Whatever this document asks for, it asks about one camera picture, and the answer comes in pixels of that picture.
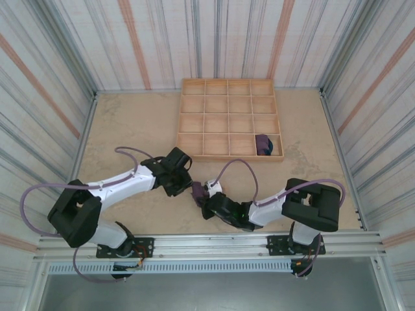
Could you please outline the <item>purple sock orange toe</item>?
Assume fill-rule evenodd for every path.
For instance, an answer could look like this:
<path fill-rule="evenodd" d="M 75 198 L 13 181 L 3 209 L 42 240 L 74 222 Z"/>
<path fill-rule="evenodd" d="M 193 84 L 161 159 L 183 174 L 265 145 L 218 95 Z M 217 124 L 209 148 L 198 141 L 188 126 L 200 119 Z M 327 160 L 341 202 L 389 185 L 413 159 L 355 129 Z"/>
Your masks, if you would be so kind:
<path fill-rule="evenodd" d="M 198 197 L 203 194 L 209 194 L 209 192 L 207 191 L 205 186 L 201 184 L 201 182 L 194 181 L 191 186 L 191 195 L 198 207 L 201 207 L 201 205 L 203 205 L 203 204 L 198 204 Z"/>
<path fill-rule="evenodd" d="M 255 145 L 258 156 L 271 156 L 274 149 L 272 141 L 265 134 L 255 136 Z"/>

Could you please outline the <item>wooden compartment tray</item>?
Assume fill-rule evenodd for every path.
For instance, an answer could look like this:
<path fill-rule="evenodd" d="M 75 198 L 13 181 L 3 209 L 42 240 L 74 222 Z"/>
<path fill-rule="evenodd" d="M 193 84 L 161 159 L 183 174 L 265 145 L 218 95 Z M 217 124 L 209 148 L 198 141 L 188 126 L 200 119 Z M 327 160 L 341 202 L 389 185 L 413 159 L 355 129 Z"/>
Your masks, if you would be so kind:
<path fill-rule="evenodd" d="M 272 141 L 272 155 L 257 155 L 258 134 Z M 176 145 L 195 161 L 283 161 L 273 81 L 183 79 Z"/>

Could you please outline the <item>aluminium mounting rail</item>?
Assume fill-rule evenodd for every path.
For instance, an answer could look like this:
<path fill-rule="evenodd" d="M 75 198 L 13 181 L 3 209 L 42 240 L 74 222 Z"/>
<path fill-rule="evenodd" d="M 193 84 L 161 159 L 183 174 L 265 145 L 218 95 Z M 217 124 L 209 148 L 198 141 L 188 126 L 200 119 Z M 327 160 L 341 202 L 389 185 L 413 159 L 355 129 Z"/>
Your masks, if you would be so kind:
<path fill-rule="evenodd" d="M 265 259 L 267 236 L 286 232 L 153 235 L 151 260 Z M 322 235 L 324 257 L 383 257 L 386 249 L 375 231 L 337 231 Z"/>

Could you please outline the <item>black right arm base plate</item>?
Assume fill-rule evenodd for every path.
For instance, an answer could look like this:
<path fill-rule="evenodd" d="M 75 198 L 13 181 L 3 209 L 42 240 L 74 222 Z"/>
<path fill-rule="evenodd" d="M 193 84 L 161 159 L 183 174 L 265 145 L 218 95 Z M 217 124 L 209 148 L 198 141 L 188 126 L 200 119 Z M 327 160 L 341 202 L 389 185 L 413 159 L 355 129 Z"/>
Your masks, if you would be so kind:
<path fill-rule="evenodd" d="M 307 258 L 316 254 L 326 254 L 324 239 L 318 236 L 309 245 L 294 242 L 289 235 L 270 235 L 266 240 L 266 248 L 270 256 Z"/>

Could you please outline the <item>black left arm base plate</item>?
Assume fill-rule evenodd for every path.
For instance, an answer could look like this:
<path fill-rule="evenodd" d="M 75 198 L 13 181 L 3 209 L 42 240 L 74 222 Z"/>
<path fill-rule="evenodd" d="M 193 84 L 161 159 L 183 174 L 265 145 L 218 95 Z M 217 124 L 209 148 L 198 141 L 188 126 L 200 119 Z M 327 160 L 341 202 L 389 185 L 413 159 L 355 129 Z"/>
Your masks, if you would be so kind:
<path fill-rule="evenodd" d="M 135 237 L 128 239 L 117 249 L 102 244 L 97 245 L 98 259 L 145 259 L 151 258 L 154 251 L 154 238 Z"/>

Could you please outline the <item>aluminium table edge rail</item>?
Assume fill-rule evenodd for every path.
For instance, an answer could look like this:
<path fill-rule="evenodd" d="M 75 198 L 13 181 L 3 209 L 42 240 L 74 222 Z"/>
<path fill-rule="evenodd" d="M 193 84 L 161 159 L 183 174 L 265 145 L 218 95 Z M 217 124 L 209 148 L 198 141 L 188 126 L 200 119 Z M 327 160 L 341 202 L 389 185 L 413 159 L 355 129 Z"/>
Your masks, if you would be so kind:
<path fill-rule="evenodd" d="M 335 145 L 335 149 L 337 151 L 337 155 L 340 161 L 340 165 L 342 168 L 342 171 L 344 173 L 344 177 L 346 180 L 346 185 L 348 186 L 348 190 L 349 190 L 349 194 L 350 194 L 350 198 L 354 204 L 355 207 L 355 213 L 357 214 L 357 219 L 360 225 L 360 228 L 364 231 L 367 231 L 368 228 L 366 226 L 366 220 L 364 217 L 364 214 L 362 213 L 362 203 L 361 200 L 359 198 L 358 192 L 357 192 L 357 188 L 355 186 L 354 180 L 353 180 L 353 176 L 351 175 L 351 170 L 348 167 L 347 161 L 346 161 L 346 156 L 343 152 L 341 143 L 340 143 L 340 139 L 339 139 L 339 134 L 337 133 L 337 130 L 335 128 L 332 116 L 331 116 L 331 112 L 329 110 L 329 106 L 328 106 L 328 101 L 326 99 L 326 92 L 324 91 L 323 88 L 319 88 L 318 89 L 318 93 L 320 96 L 320 101 L 322 104 L 322 108 L 324 111 L 324 114 L 326 116 L 327 119 L 327 123 L 329 126 L 329 130 L 331 132 L 331 136 L 333 138 L 333 142 Z"/>
<path fill-rule="evenodd" d="M 89 133 L 91 131 L 91 126 L 92 126 L 93 118 L 95 116 L 95 112 L 96 112 L 96 109 L 97 109 L 98 101 L 99 101 L 99 94 L 95 93 L 93 98 L 92 98 L 92 101 L 91 101 L 91 106 L 89 107 L 89 111 L 88 111 L 88 114 L 87 114 L 87 117 L 86 117 L 84 129 L 83 129 L 83 131 L 80 135 L 80 139 L 78 141 L 77 153 L 75 155 L 73 166 L 72 166 L 72 169 L 70 171 L 67 182 L 70 182 L 70 181 L 76 179 L 79 172 L 80 172 L 80 166 L 82 164 L 82 158 L 84 156 L 84 152 L 85 152 L 86 145 L 87 145 L 87 142 L 88 142 L 88 137 L 89 137 Z"/>

